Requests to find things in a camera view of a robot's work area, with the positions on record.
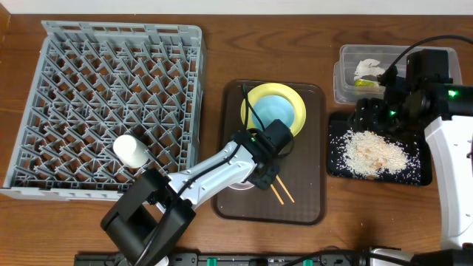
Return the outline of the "pink white bowl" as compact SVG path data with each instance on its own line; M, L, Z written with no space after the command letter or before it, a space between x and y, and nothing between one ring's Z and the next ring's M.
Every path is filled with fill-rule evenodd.
M245 181L242 183L234 183L229 186L229 188L237 190L237 191L244 191L254 187L254 184L250 183L249 181Z

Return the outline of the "light blue bowl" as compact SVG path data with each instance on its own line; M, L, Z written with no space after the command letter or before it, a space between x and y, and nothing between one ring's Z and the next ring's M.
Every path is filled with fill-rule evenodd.
M265 128L276 119L281 120L287 127L291 127L293 124L295 117L293 106L288 100L281 96L264 96L255 104L252 104L252 107ZM255 127L263 130L261 123L256 118L255 114L251 114Z

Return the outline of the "green yellow snack wrapper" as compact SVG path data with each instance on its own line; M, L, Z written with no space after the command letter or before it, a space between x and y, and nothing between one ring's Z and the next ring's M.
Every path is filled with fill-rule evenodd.
M354 86L357 86L357 87L374 87L374 88L377 88L379 87L379 82L377 81L369 81L369 80L365 80L365 79L362 79L362 78L359 78L359 79L356 79L355 82L354 82Z

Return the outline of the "pile of rice scraps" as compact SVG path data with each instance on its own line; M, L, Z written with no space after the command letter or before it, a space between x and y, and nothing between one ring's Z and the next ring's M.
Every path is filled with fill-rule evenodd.
M388 144L384 137L373 132L355 132L348 144L348 166L358 174L375 174L387 170L394 174L406 167L402 150Z

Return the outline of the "white napkin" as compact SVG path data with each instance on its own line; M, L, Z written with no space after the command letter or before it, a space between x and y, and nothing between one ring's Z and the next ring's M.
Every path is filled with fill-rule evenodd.
M386 70L379 66L380 63L380 61L371 58L360 61L354 72L354 80L363 78L364 76L378 76L384 74Z

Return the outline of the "white cup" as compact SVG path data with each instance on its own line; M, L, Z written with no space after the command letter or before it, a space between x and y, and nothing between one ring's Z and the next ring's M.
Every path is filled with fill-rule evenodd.
M140 168L148 161L147 146L130 134L116 138L112 145L113 152L128 168Z

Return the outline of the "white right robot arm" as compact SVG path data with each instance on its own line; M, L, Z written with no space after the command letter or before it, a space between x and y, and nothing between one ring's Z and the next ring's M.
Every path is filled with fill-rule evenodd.
M366 257L397 265L471 265L472 87L453 82L446 50L409 47L401 56L406 76L392 64L378 77L384 97L359 100L350 125L378 134L423 134L440 195L440 250L409 259L374 251Z

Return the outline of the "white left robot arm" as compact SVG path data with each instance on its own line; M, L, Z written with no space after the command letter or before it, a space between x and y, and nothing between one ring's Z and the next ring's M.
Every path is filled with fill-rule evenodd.
M177 244L196 209L221 190L249 182L267 190L276 179L281 150L293 140L274 120L264 130L238 131L213 157L163 176L144 171L101 221L101 227L132 265L156 265Z

